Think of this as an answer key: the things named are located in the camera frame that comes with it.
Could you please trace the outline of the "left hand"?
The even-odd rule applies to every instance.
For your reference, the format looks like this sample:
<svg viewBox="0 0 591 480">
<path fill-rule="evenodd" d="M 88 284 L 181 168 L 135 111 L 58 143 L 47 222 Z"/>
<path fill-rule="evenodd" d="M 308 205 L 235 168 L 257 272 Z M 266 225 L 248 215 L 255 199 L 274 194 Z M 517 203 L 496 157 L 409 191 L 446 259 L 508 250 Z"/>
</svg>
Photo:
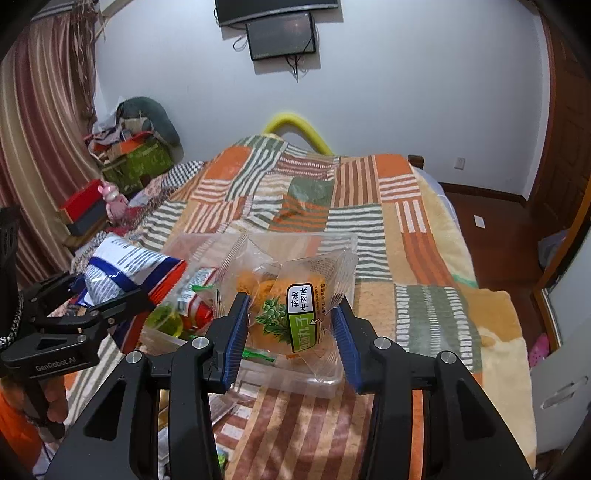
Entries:
<svg viewBox="0 0 591 480">
<path fill-rule="evenodd" d="M 55 423 L 63 423 L 68 416 L 68 403 L 64 377 L 50 378 L 43 387 L 44 395 L 49 403 L 47 417 Z M 18 411 L 24 411 L 25 393 L 21 386 L 9 377 L 1 379 L 1 393 L 8 405 Z"/>
</svg>

